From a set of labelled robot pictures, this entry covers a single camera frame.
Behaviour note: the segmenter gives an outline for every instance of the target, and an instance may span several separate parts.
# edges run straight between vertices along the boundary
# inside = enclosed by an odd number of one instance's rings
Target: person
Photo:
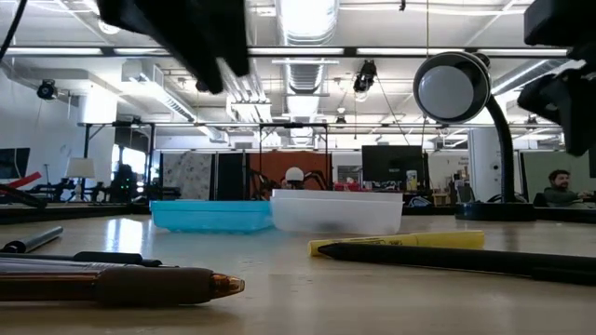
[[[556,169],[549,174],[550,187],[544,190],[544,197],[549,207],[555,208],[594,208],[584,203],[584,199],[594,196],[592,192],[575,193],[569,190],[569,171]]]

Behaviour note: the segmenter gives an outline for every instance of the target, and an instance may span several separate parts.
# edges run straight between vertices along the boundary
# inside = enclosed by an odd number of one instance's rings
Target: box
[[[250,234],[273,225],[268,201],[153,201],[151,214],[172,232]]]
[[[274,190],[273,222],[291,232],[392,235],[401,225],[402,194]]]

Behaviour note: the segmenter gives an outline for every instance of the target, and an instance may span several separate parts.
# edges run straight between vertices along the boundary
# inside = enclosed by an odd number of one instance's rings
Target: blue plastic container
[[[273,225],[268,201],[153,201],[151,214],[172,232],[250,234]]]

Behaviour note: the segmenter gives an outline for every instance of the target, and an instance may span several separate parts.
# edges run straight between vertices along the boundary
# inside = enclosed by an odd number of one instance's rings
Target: brown pen
[[[81,264],[0,262],[0,301],[168,306],[208,302],[244,290],[242,279],[208,269]]]

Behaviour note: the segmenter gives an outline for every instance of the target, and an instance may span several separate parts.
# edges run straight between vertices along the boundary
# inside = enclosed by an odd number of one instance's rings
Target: table lamp
[[[95,167],[93,166],[93,159],[71,157],[68,160],[68,168],[66,168],[66,178],[78,178],[78,183],[74,188],[74,194],[81,200],[85,200],[85,179],[95,178]]]
[[[535,221],[532,204],[520,203],[513,183],[513,141],[507,119],[492,93],[490,60],[482,54],[445,52],[422,63],[413,80],[413,96],[422,112],[443,125],[462,124],[486,107],[501,148],[498,203],[458,204],[455,217],[473,221]]]

